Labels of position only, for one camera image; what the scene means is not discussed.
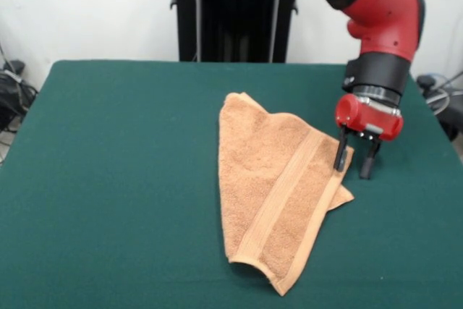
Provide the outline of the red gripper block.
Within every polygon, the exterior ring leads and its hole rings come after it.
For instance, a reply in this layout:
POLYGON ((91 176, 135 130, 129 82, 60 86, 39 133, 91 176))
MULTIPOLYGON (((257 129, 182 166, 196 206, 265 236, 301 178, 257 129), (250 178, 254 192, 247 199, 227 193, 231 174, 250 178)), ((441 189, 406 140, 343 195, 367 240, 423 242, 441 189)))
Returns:
POLYGON ((372 140, 362 163, 360 179, 370 179, 375 157, 381 148, 381 140, 395 140, 404 125, 399 109, 351 93, 339 99, 335 109, 335 120, 336 124, 341 127, 339 146, 334 161, 334 169, 338 172, 344 170, 349 130, 358 133, 369 132, 380 139, 372 140))

